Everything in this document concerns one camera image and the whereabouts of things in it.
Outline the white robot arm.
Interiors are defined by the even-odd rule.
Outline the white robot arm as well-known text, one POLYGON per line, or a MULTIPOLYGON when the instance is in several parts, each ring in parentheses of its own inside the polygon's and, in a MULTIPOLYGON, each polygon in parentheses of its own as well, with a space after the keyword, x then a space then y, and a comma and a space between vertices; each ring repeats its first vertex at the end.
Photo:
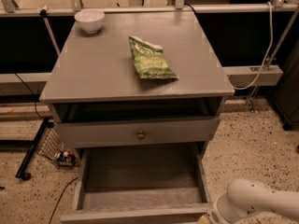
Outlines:
POLYGON ((196 224, 235 224, 262 212, 298 221, 299 193, 271 189, 264 183, 238 178, 196 224))

